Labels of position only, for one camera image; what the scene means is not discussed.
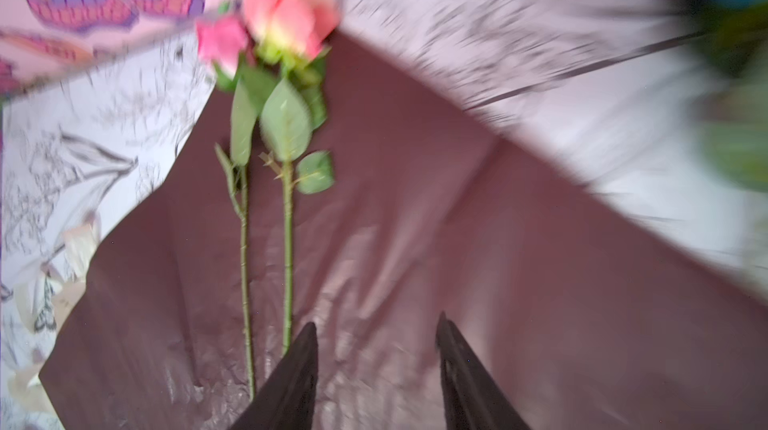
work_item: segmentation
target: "flower stem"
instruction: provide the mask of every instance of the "flower stem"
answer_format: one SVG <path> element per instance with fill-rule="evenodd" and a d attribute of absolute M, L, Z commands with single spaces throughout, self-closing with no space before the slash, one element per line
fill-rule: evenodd
<path fill-rule="evenodd" d="M 283 355 L 288 352 L 293 323 L 293 162 L 286 159 L 281 172 L 283 180 L 283 214 L 285 215 L 285 299 L 283 301 Z"/>
<path fill-rule="evenodd" d="M 254 349 L 252 347 L 252 334 L 250 331 L 250 304 L 248 299 L 248 177 L 246 168 L 241 167 L 238 172 L 240 180 L 240 289 L 243 293 L 243 334 L 245 336 L 245 361 L 248 373 L 248 395 L 251 401 L 256 395 L 256 383 L 254 372 Z"/>

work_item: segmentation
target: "wrapping paper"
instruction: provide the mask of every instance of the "wrapping paper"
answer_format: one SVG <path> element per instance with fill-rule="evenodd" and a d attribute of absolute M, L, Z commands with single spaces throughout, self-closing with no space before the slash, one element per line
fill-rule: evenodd
<path fill-rule="evenodd" d="M 346 32 L 596 198 L 706 264 L 768 280 L 744 252 L 768 201 L 702 158 L 702 103 L 725 82 L 671 0 L 344 2 Z"/>
<path fill-rule="evenodd" d="M 311 150 L 333 152 L 337 183 L 297 195 L 294 215 L 315 428 L 444 428 L 441 310 L 533 428 L 766 425 L 762 306 L 354 42 L 333 46 Z M 41 374 L 65 427 L 225 428 L 246 406 L 239 226 L 213 153 L 230 100 L 214 92 L 165 183 L 96 252 Z M 250 171 L 261 383 L 280 358 L 283 220 L 274 176 Z"/>

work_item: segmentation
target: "pink rose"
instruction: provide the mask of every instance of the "pink rose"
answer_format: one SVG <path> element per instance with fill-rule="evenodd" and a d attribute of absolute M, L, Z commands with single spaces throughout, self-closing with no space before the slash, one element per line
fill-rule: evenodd
<path fill-rule="evenodd" d="M 226 16 L 216 22 L 197 22 L 197 56 L 203 62 L 219 65 L 221 71 L 234 77 L 240 51 L 248 46 L 248 32 L 235 16 Z"/>
<path fill-rule="evenodd" d="M 334 0 L 243 0 L 243 18 L 256 39 L 308 60 L 340 20 Z"/>

